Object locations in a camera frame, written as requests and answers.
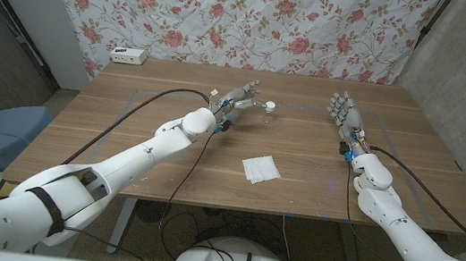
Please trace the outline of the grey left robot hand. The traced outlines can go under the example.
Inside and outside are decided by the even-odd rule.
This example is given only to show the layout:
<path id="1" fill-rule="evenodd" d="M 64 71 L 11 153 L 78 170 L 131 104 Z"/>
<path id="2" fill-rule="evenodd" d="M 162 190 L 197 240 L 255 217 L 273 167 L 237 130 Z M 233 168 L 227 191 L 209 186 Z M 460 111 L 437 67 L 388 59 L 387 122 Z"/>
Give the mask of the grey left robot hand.
<path id="1" fill-rule="evenodd" d="M 216 127 L 214 133 L 219 131 L 227 131 L 233 124 L 229 113 L 234 109 L 242 110 L 250 107 L 266 108 L 265 103 L 254 100 L 254 96 L 258 94 L 258 80 L 253 80 L 247 83 L 242 88 L 236 88 L 228 92 L 220 98 L 214 97 L 210 105 L 210 110 L 216 119 Z"/>

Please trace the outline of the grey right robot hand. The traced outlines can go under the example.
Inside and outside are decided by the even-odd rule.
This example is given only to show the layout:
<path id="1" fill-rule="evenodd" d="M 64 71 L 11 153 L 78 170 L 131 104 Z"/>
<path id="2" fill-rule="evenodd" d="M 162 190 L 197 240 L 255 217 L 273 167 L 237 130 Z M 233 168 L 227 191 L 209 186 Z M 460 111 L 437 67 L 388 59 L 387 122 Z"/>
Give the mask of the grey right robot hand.
<path id="1" fill-rule="evenodd" d="M 338 128 L 339 153 L 346 157 L 346 161 L 369 153 L 369 144 L 365 138 L 365 124 L 349 92 L 345 91 L 343 95 L 334 93 L 327 111 Z"/>

